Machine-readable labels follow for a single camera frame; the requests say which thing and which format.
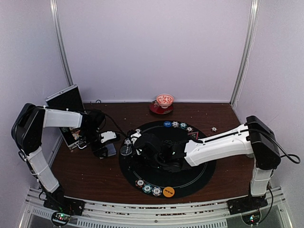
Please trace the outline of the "grey playing card deck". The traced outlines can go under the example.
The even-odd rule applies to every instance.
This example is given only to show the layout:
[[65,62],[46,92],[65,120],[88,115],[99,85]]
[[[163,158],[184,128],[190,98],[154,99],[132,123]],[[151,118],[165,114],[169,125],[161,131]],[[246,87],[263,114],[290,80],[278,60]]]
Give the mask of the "grey playing card deck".
[[113,143],[107,144],[106,148],[108,149],[108,157],[112,157],[116,155],[116,148]]

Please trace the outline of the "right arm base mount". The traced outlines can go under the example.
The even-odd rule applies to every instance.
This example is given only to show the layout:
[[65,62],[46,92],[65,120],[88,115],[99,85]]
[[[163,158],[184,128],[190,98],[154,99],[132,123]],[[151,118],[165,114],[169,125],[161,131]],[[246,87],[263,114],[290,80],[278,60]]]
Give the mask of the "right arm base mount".
[[258,225],[262,221],[261,208],[266,207],[266,199],[243,197],[227,201],[230,215],[240,214],[242,221],[249,226]]

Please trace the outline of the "red black triangle marker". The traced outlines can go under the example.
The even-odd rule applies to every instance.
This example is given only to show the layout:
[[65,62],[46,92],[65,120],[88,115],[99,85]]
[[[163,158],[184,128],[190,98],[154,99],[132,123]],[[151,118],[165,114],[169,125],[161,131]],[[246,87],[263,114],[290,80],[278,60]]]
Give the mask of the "red black triangle marker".
[[198,136],[199,136],[199,132],[196,131],[196,132],[190,132],[188,133],[188,136],[194,138],[194,139],[198,139]]

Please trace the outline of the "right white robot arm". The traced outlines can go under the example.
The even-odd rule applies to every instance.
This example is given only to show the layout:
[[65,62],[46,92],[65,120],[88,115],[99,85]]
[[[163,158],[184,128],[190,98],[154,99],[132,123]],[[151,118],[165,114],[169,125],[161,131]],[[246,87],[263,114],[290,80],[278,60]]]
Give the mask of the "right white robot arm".
[[136,157],[144,160],[144,164],[168,172],[180,172],[217,159],[252,154],[255,165],[249,195],[243,201],[246,209],[250,210],[261,203],[272,172],[283,157],[295,164],[301,162],[297,155],[288,154],[276,141],[274,132],[254,115],[230,131],[202,139],[188,135],[169,145],[153,133],[135,130],[125,141]]

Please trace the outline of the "grey dealer button disc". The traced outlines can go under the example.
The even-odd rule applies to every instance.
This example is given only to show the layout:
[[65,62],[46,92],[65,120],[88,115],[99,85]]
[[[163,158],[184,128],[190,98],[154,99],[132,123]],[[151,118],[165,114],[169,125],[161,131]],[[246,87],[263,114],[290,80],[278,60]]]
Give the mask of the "grey dealer button disc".
[[132,154],[132,147],[128,146],[128,145],[122,146],[120,148],[120,154],[122,156],[128,156],[128,155]]

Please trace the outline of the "green chips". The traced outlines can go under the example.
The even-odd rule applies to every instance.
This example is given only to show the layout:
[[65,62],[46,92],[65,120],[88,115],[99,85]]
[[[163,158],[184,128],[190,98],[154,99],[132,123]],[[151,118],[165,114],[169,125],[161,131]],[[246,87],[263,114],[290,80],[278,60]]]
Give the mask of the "green chips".
[[187,124],[186,123],[180,123],[179,127],[182,128],[182,129],[186,129]]
[[142,188],[143,192],[146,194],[150,194],[152,191],[152,186],[149,184],[145,184]]

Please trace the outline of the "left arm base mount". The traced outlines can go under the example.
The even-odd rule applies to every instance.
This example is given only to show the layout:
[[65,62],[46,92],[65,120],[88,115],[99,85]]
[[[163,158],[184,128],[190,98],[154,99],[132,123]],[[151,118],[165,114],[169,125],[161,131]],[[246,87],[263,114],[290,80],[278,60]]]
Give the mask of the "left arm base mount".
[[67,225],[73,216],[81,216],[84,211],[85,202],[78,199],[65,198],[65,206],[60,206],[51,199],[46,199],[43,206],[54,210],[51,214],[51,222],[56,227]]

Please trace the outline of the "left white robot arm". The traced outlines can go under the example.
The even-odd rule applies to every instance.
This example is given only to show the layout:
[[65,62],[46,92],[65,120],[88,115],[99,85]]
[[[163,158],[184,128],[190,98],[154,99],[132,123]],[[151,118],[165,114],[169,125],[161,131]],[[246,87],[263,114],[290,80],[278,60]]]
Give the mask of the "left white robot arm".
[[26,103],[22,107],[11,136],[42,189],[51,194],[49,202],[58,211],[68,207],[68,200],[59,191],[61,186],[43,154],[43,133],[46,128],[76,128],[80,139],[88,143],[98,157],[107,157],[106,144],[119,138],[114,131],[101,132],[106,115],[99,110],[64,109]]

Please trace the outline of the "blue small blind button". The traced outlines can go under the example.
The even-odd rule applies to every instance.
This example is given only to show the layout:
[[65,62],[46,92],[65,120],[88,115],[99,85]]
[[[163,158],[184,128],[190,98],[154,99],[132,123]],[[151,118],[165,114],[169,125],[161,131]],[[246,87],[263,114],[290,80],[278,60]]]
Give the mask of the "blue small blind button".
[[172,122],[171,121],[165,121],[163,123],[163,126],[165,126],[165,127],[172,127]]

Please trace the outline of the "orange big blind button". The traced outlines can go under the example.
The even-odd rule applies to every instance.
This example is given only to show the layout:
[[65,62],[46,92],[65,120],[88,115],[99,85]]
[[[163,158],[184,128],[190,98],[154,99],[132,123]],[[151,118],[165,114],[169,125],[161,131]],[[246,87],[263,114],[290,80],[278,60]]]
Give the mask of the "orange big blind button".
[[175,190],[173,187],[165,187],[162,191],[163,195],[167,198],[171,198],[175,194]]

